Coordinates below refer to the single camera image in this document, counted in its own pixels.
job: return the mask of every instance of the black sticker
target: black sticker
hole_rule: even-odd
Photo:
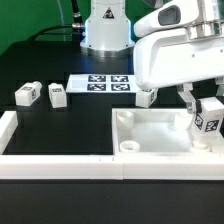
[[[203,126],[203,119],[199,116],[199,114],[196,115],[195,117],[195,121],[194,123],[196,124],[196,126],[201,130],[202,129],[202,126]]]
[[[209,121],[207,123],[205,132],[209,132],[209,131],[216,131],[219,125],[219,120],[215,120],[215,121]]]
[[[107,9],[107,11],[105,12],[104,16],[103,16],[104,19],[114,19],[114,15],[110,9],[110,7]]]
[[[111,84],[112,91],[130,91],[129,84]]]
[[[106,91],[106,84],[88,84],[88,91]]]
[[[32,91],[32,100],[34,100],[36,98],[36,90]]]
[[[61,88],[52,89],[52,92],[54,93],[62,92],[62,89]]]
[[[90,75],[88,78],[89,82],[106,82],[105,75]]]
[[[25,90],[25,91],[30,91],[31,89],[33,89],[33,87],[24,86],[24,87],[22,88],[22,90]]]
[[[129,82],[128,76],[124,75],[116,75],[111,76],[111,82]]]

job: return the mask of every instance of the white robot body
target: white robot body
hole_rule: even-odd
[[[189,40],[185,28],[153,33],[136,43],[136,83],[150,90],[222,77],[223,52],[224,36]]]
[[[134,73],[144,91],[224,76],[218,0],[173,0],[134,26]]]
[[[92,0],[81,49],[98,56],[125,54],[134,46],[130,27],[125,0]]]

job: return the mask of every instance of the green background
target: green background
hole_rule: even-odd
[[[73,22],[70,0],[60,0],[65,24]],[[79,9],[86,20],[90,15],[90,0],[78,0]],[[151,9],[142,0],[126,0],[126,15],[134,24]],[[0,54],[12,43],[27,40],[36,32],[61,25],[57,0],[0,0]],[[44,36],[38,40],[63,40],[60,36]]]

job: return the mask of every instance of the black tabletop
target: black tabletop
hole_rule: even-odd
[[[5,154],[112,154],[111,110],[135,107],[134,94],[68,94],[53,109],[48,85],[66,87],[69,74],[133,74],[132,56],[83,55],[69,42],[19,42],[0,57],[0,115],[16,110],[19,126]],[[29,108],[14,92],[40,81],[41,97]],[[195,84],[196,98],[214,96],[214,80]],[[176,88],[164,88],[153,107],[184,107]],[[224,222],[222,181],[1,180],[1,223]]]

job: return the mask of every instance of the white cube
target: white cube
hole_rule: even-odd
[[[67,97],[61,84],[52,83],[48,86],[49,97],[53,108],[67,107]]]
[[[16,105],[30,106],[36,99],[40,97],[41,88],[42,85],[40,82],[27,82],[15,92]]]

